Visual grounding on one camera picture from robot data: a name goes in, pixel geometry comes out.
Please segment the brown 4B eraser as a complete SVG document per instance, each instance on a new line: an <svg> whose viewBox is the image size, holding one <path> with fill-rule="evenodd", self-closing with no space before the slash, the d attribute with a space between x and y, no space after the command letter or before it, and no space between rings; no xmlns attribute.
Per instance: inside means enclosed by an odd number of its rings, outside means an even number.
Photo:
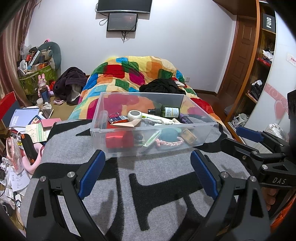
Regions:
<svg viewBox="0 0 296 241"><path fill-rule="evenodd" d="M184 129L180 133L180 137L189 145L194 144L197 140L197 137L188 129Z"/></svg>

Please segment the blue card pack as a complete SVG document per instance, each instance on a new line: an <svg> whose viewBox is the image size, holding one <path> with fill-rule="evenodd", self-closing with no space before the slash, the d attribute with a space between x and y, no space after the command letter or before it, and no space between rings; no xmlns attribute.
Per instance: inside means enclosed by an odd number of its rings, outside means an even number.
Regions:
<svg viewBox="0 0 296 241"><path fill-rule="evenodd" d="M108 121L111 125L115 123L126 123L128 122L128 117L125 115L120 115L119 113L112 113L108 116Z"/></svg>

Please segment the white bandage tape roll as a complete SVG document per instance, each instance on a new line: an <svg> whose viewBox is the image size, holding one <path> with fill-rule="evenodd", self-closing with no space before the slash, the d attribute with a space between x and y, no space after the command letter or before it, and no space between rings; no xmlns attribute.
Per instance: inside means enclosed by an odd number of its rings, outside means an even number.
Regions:
<svg viewBox="0 0 296 241"><path fill-rule="evenodd" d="M131 110L127 114L128 120L133 121L133 120L141 120L142 119L142 113L138 110Z"/></svg>

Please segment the dark green spray bottle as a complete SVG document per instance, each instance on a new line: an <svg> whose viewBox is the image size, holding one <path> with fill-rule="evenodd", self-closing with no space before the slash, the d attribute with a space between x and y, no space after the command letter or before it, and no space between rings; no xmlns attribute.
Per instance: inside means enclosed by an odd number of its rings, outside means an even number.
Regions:
<svg viewBox="0 0 296 241"><path fill-rule="evenodd" d="M180 115L179 108L161 106L160 108L153 108L147 110L148 114L157 115L162 118L178 118Z"/></svg>

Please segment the dark purple clothing pile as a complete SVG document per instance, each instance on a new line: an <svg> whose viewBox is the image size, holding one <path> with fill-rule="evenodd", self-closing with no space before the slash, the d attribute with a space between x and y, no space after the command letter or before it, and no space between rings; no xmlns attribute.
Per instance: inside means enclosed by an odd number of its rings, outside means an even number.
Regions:
<svg viewBox="0 0 296 241"><path fill-rule="evenodd" d="M67 104L77 105L86 82L87 76L82 70L70 67L57 79L53 92L55 97L66 101Z"/></svg>

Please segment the black clothing on quilt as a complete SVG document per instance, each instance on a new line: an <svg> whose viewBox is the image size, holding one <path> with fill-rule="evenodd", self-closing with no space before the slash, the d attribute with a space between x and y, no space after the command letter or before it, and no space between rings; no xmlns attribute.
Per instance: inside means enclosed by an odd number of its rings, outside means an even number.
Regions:
<svg viewBox="0 0 296 241"><path fill-rule="evenodd" d="M140 86L139 92L152 93L169 93L186 95L185 90L178 87L174 80L170 79L155 79L148 84Z"/></svg>

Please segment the wooden door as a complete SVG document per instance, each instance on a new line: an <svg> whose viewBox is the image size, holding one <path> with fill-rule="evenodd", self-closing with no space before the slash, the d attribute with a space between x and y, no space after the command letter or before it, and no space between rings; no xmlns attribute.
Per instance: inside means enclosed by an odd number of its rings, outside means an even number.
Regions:
<svg viewBox="0 0 296 241"><path fill-rule="evenodd" d="M237 96L245 79L254 47L256 19L238 16L235 37L218 95Z"/></svg>

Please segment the pale green tube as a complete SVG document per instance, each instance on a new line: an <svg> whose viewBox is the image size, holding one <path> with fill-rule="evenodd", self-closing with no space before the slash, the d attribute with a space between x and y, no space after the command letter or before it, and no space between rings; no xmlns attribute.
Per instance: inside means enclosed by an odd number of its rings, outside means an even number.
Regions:
<svg viewBox="0 0 296 241"><path fill-rule="evenodd" d="M145 144L140 148L139 152L142 153L146 149L148 149L155 140L160 136L161 130L156 131L152 136L149 137L149 139L145 142Z"/></svg>

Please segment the teal tape roll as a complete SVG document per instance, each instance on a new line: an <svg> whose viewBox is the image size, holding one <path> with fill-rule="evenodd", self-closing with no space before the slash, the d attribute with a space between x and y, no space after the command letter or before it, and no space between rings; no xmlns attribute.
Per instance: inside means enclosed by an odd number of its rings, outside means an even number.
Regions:
<svg viewBox="0 0 296 241"><path fill-rule="evenodd" d="M159 136L159 139L165 142L178 142L180 128L164 128Z"/></svg>

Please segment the purple bottle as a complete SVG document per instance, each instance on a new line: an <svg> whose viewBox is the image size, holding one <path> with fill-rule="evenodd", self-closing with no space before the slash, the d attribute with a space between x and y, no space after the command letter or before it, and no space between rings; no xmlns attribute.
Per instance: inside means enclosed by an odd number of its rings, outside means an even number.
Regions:
<svg viewBox="0 0 296 241"><path fill-rule="evenodd" d="M184 115L182 113L179 115L179 120L180 120L180 122L185 123L185 124L193 123L187 115Z"/></svg>

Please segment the wooden shelf unit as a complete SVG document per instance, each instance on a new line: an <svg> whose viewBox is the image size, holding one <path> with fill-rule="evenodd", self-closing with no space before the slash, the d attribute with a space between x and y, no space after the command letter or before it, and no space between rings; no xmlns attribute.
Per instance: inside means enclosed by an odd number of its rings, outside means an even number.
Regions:
<svg viewBox="0 0 296 241"><path fill-rule="evenodd" d="M243 143L244 140L236 134L236 129L247 122L242 115L246 114L250 117L259 101L264 85L260 85L256 90L258 81L262 81L263 84L267 83L272 61L264 55L264 52L272 52L275 49L276 20L275 11L271 9L267 1L233 1L230 9L237 17L245 16L256 19L254 47L241 89L234 98L225 95L227 104L230 106L225 125L234 139Z"/></svg>

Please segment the white tube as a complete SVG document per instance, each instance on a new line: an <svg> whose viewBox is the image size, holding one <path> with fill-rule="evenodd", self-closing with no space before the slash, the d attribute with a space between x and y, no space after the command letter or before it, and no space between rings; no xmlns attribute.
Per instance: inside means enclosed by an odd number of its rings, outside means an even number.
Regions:
<svg viewBox="0 0 296 241"><path fill-rule="evenodd" d="M173 125L174 124L173 120L169 120L169 119L162 118L162 117L159 117L159 116L154 116L154 115L143 114L142 115L142 120L145 123L152 123L152 124L156 124L156 123L161 124L161 125Z"/></svg>

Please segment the blue white book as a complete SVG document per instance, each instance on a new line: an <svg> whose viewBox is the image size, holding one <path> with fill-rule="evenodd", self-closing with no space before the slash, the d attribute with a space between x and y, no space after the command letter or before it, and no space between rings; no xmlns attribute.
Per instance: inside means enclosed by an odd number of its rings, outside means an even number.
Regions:
<svg viewBox="0 0 296 241"><path fill-rule="evenodd" d="M39 108L16 109L9 124L10 128L24 128L30 121L39 114Z"/></svg>

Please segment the red box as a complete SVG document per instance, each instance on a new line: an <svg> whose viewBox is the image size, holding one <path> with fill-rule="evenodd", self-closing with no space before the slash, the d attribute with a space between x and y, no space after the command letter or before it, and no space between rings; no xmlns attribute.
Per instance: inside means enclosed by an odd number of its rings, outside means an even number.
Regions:
<svg viewBox="0 0 296 241"><path fill-rule="evenodd" d="M17 103L18 100L16 99L15 93L12 91L8 94L6 94L1 100L0 100L0 119L4 117L4 115L7 113L7 111L12 107L13 104Z"/></svg>
<svg viewBox="0 0 296 241"><path fill-rule="evenodd" d="M134 147L134 137L132 131L119 131L106 134L106 147L109 149Z"/></svg>

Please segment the clear plastic storage box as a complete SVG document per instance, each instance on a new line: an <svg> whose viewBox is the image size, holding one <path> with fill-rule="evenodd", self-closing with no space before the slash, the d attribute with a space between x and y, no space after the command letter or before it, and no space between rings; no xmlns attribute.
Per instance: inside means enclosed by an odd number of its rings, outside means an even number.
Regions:
<svg viewBox="0 0 296 241"><path fill-rule="evenodd" d="M100 94L90 133L106 156L124 157L204 144L216 121L183 94Z"/></svg>

